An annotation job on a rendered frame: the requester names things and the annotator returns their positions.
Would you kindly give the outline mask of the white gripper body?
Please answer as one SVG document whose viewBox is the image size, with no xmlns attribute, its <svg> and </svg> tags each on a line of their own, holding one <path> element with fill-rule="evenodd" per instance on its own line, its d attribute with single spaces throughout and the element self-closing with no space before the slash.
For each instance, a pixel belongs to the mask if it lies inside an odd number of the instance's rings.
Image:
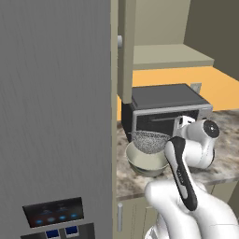
<svg viewBox="0 0 239 239">
<path fill-rule="evenodd" d="M 188 116 L 179 116 L 175 118 L 173 136 L 192 139 L 194 136 L 194 131 L 190 125 L 194 122 L 195 119 Z"/>
</svg>

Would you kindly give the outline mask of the grey mesh tea strainer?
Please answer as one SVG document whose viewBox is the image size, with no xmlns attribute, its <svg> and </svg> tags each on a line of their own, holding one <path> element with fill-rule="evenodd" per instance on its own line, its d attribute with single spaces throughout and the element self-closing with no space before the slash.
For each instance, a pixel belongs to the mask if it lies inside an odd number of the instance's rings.
<svg viewBox="0 0 239 239">
<path fill-rule="evenodd" d="M 131 136 L 135 147 L 146 154 L 159 153 L 171 138 L 167 134 L 149 131 L 134 131 Z"/>
</svg>

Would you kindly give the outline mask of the pale green bowl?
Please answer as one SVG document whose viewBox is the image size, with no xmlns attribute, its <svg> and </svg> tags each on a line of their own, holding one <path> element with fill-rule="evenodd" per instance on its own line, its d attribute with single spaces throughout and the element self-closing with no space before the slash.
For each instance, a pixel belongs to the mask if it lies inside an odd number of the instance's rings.
<svg viewBox="0 0 239 239">
<path fill-rule="evenodd" d="M 125 154 L 132 169 L 141 176 L 159 176 L 169 165 L 163 150 L 156 154 L 146 154 L 140 151 L 133 142 L 127 146 Z"/>
</svg>

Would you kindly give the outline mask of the beige base cabinet door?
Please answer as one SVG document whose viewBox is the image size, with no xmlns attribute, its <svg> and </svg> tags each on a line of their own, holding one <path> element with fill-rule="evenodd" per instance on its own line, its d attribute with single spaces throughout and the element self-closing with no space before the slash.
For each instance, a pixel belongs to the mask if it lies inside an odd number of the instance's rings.
<svg viewBox="0 0 239 239">
<path fill-rule="evenodd" d="M 148 230 L 155 224 L 157 211 L 148 204 L 144 197 L 124 200 L 122 214 L 122 231 L 117 239 L 145 239 Z"/>
</svg>

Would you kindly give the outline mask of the black and silver toaster oven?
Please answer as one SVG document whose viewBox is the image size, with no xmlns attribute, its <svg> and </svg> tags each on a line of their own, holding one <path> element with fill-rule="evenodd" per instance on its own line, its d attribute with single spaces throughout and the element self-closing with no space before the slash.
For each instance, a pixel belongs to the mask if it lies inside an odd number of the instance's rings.
<svg viewBox="0 0 239 239">
<path fill-rule="evenodd" d="M 132 132 L 173 135 L 175 118 L 207 119 L 213 106 L 185 83 L 132 88 L 132 101 L 121 104 L 121 125 L 129 142 Z"/>
</svg>

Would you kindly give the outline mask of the beige tall side panel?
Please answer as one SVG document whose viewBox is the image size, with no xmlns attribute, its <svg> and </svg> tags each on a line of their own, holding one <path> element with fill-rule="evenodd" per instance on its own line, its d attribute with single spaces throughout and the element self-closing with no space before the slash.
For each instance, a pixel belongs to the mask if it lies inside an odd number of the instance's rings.
<svg viewBox="0 0 239 239">
<path fill-rule="evenodd" d="M 118 0 L 110 0 L 111 24 L 111 142 L 112 142 L 112 239 L 117 239 L 117 90 Z"/>
</svg>

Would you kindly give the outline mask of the grey fridge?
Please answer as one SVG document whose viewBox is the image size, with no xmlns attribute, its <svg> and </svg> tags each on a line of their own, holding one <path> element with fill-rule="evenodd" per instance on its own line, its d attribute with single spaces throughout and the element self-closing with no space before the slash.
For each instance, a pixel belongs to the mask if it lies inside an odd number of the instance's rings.
<svg viewBox="0 0 239 239">
<path fill-rule="evenodd" d="M 81 198 L 113 239 L 112 0 L 0 0 L 0 239 L 23 207 Z"/>
</svg>

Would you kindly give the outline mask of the grey wall socket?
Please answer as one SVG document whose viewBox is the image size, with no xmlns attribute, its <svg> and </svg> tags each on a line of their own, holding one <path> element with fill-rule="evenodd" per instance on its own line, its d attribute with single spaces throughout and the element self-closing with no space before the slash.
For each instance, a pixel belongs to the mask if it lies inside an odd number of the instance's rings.
<svg viewBox="0 0 239 239">
<path fill-rule="evenodd" d="M 199 83 L 191 83 L 190 84 L 190 87 L 196 91 L 197 93 L 199 93 L 201 91 L 201 87 L 202 87 L 202 83 L 199 82 Z"/>
</svg>

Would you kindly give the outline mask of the beige open wall cabinet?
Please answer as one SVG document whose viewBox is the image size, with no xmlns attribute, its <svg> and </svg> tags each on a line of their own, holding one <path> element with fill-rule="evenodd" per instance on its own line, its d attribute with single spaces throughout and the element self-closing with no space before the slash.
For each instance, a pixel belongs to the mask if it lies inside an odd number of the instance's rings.
<svg viewBox="0 0 239 239">
<path fill-rule="evenodd" d="M 134 70 L 212 66 L 184 43 L 191 0 L 136 0 Z"/>
</svg>

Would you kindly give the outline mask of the beige wall cabinet door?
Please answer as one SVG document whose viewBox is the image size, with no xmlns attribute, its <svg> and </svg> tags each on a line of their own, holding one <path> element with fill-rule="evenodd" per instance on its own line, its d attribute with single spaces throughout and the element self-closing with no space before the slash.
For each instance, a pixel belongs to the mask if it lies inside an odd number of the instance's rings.
<svg viewBox="0 0 239 239">
<path fill-rule="evenodd" d="M 118 96 L 124 104 L 132 101 L 135 9 L 136 0 L 119 0 Z"/>
</svg>

